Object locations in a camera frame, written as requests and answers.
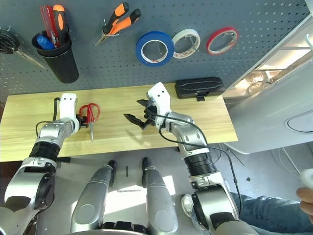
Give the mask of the bystander hand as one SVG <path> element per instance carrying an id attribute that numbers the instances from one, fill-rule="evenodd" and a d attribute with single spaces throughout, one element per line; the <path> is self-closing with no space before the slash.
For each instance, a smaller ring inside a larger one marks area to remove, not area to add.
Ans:
<path id="1" fill-rule="evenodd" d="M 301 200 L 301 209 L 308 214 L 310 218 L 313 218 L 313 190 L 310 188 L 299 188 L 296 194 Z"/>

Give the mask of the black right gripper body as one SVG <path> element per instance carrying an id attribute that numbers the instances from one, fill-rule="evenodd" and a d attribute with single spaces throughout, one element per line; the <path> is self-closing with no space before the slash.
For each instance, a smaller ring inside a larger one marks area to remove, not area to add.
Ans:
<path id="1" fill-rule="evenodd" d="M 156 126 L 157 107 L 154 105 L 145 105 L 144 117 L 146 121 L 142 124 L 141 129 L 145 129 L 148 125 Z"/>

